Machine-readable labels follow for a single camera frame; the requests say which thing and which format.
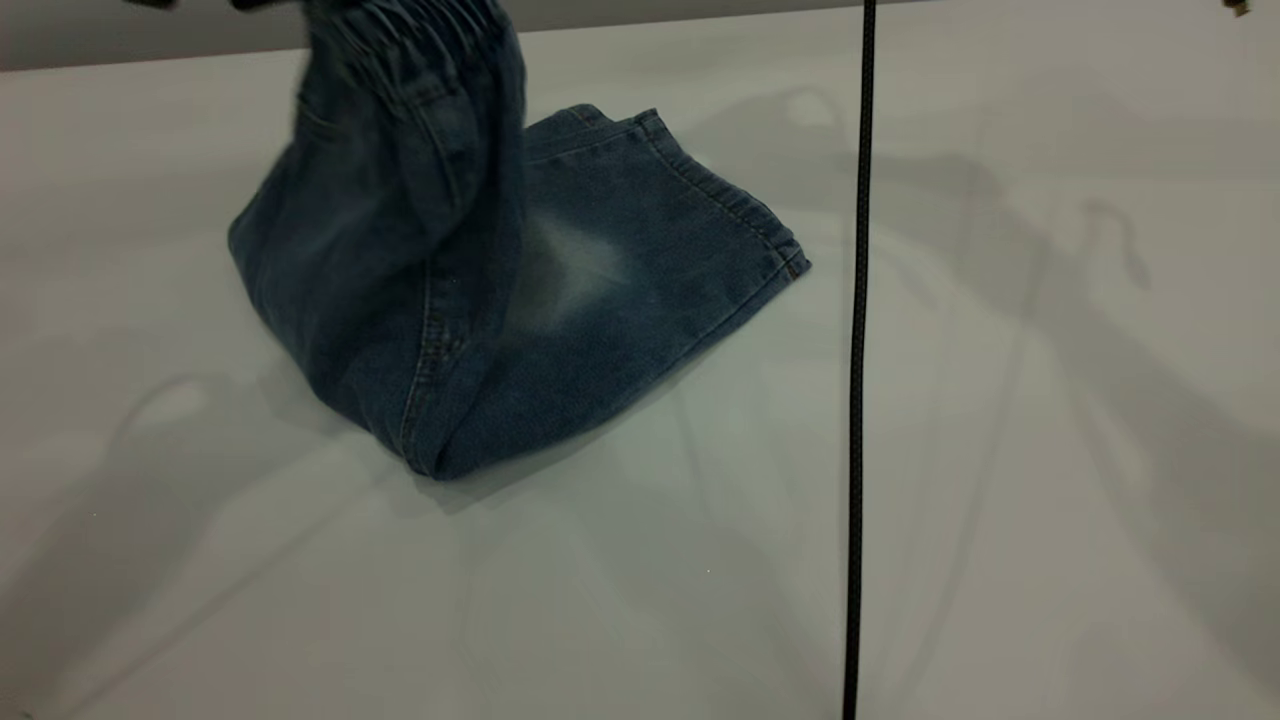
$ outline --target black cable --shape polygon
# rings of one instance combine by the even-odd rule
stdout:
[[[849,592],[845,611],[844,720],[858,717],[858,659],[863,624],[863,356],[870,256],[872,105],[876,95],[876,0],[863,0],[863,92],[858,128],[858,214],[854,332],[849,369]]]

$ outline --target jeans waistband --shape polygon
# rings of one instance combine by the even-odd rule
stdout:
[[[392,100],[456,87],[512,35],[495,0],[308,0],[312,45]]]

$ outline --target jeans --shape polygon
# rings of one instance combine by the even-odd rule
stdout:
[[[293,138],[230,250],[320,400],[415,471],[604,423],[809,269],[654,111],[525,131],[497,4],[305,6]]]

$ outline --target seam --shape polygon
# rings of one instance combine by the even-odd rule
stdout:
[[[413,365],[413,379],[408,386],[408,396],[404,398],[404,413],[401,415],[401,432],[399,432],[399,451],[401,457],[403,457],[411,466],[416,459],[410,459],[408,456],[408,436],[410,425],[417,423],[417,395],[422,386],[422,375],[426,370],[426,345],[429,341],[430,320],[431,316],[431,270],[426,263],[422,263],[422,333],[417,345],[417,363]]]
[[[346,132],[340,124],[320,117],[319,113],[310,108],[310,102],[301,97],[294,106],[294,119],[303,132],[320,141],[339,141],[346,137]]]
[[[449,187],[449,210],[456,210],[462,202],[462,192],[458,190],[458,181],[453,177],[453,169],[449,168],[449,160],[445,156],[444,146],[440,143],[440,138],[431,127],[431,122],[426,118],[424,108],[408,106],[406,108],[408,114],[412,117],[413,124],[417,126],[419,131],[426,136],[428,142],[431,143],[431,149],[435,155],[435,164],[439,167],[442,174],[444,174],[444,182]]]
[[[591,150],[593,147],[599,147],[600,145],[605,145],[605,143],[613,142],[614,140],[618,140],[621,137],[626,137],[626,136],[631,135],[635,129],[636,128],[634,126],[632,127],[618,128],[618,132],[616,135],[609,135],[609,136],[605,136],[605,137],[603,137],[600,140],[596,140],[595,142],[589,142],[588,145],[577,145],[577,146],[570,147],[568,150],[562,150],[559,152],[553,152],[550,155],[545,155],[545,156],[540,156],[540,158],[536,156],[538,155],[538,147],[534,147],[532,150],[526,151],[525,164],[526,165],[536,165],[538,163],[545,163],[547,160],[554,160],[557,158],[563,158],[566,155],[573,155],[573,154],[581,152],[584,150]],[[529,158],[529,155],[535,155],[535,156],[534,158]]]
[[[667,165],[668,170],[671,170],[680,179],[685,181],[685,183],[689,184],[689,187],[692,187],[698,192],[703,193],[703,196],[705,196],[708,200],[710,200],[717,206],[719,206],[721,210],[723,210],[728,217],[733,218],[740,225],[742,225],[744,228],[751,231],[751,234],[754,234],[755,237],[760,238],[760,242],[764,243],[764,247],[767,250],[773,251],[773,254],[777,255],[778,258],[781,258],[783,260],[783,263],[790,263],[790,260],[785,255],[782,255],[782,251],[778,250],[778,247],[769,241],[769,237],[765,236],[760,231],[760,228],[755,227],[754,223],[749,222],[739,211],[733,210],[732,208],[730,208],[728,205],[726,205],[724,202],[722,202],[718,197],[716,197],[714,195],[712,195],[710,192],[708,192],[708,190],[705,187],[703,187],[701,183],[695,182],[684,170],[681,170],[680,168],[677,168],[671,161],[671,159],[667,158],[667,154],[663,152],[662,149],[658,146],[657,138],[654,138],[653,133],[649,131],[649,127],[645,123],[640,123],[640,129],[644,131],[645,140],[649,141],[649,147],[653,150],[654,155],[657,155],[658,159],[662,160],[663,165]]]

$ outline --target white surface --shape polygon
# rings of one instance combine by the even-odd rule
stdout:
[[[863,717],[1280,716],[1256,5],[882,10]],[[591,442],[424,492],[310,398],[224,249],[301,54],[0,76],[4,692],[835,717],[858,18],[525,38],[532,118],[658,106],[814,270]]]

